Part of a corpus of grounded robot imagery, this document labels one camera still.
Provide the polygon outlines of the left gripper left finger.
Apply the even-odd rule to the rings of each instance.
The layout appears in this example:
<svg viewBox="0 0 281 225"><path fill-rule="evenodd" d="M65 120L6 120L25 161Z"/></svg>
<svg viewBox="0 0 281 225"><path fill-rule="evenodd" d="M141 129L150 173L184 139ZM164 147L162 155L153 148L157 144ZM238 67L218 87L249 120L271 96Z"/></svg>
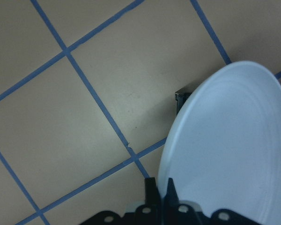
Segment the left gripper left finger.
<svg viewBox="0 0 281 225"><path fill-rule="evenodd" d="M145 211L161 211L162 203L155 177L145 178Z"/></svg>

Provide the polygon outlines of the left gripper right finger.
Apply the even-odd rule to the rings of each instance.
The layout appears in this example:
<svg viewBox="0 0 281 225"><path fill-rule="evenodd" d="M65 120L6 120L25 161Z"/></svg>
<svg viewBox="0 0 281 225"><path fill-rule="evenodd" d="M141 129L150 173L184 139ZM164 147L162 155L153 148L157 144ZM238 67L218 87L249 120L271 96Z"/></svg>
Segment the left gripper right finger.
<svg viewBox="0 0 281 225"><path fill-rule="evenodd" d="M179 198L175 189L174 180L168 178L167 191L165 196L165 210L172 211L179 205Z"/></svg>

